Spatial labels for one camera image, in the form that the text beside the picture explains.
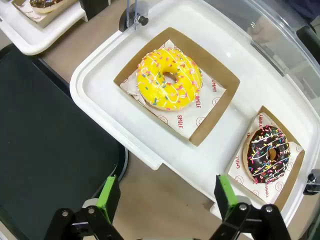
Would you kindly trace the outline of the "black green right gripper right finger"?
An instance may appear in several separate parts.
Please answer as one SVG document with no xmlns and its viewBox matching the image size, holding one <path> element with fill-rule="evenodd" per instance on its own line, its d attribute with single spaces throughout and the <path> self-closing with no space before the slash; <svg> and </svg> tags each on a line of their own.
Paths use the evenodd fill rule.
<svg viewBox="0 0 320 240">
<path fill-rule="evenodd" d="M 214 195 L 222 223 L 212 240 L 236 240 L 250 234 L 254 240 L 289 240 L 290 234 L 280 210 L 274 204 L 255 208 L 239 202 L 226 175 L 217 175 Z"/>
</svg>

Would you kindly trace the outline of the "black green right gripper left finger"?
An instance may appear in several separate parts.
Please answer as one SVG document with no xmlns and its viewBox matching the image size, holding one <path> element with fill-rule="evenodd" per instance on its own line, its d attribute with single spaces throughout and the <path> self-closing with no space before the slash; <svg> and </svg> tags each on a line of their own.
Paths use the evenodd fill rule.
<svg viewBox="0 0 320 240">
<path fill-rule="evenodd" d="M 73 212 L 69 208 L 58 209 L 45 234 L 46 240 L 121 240 L 123 237 L 113 226 L 121 191 L 116 176 L 109 176 L 96 203 Z"/>
</svg>

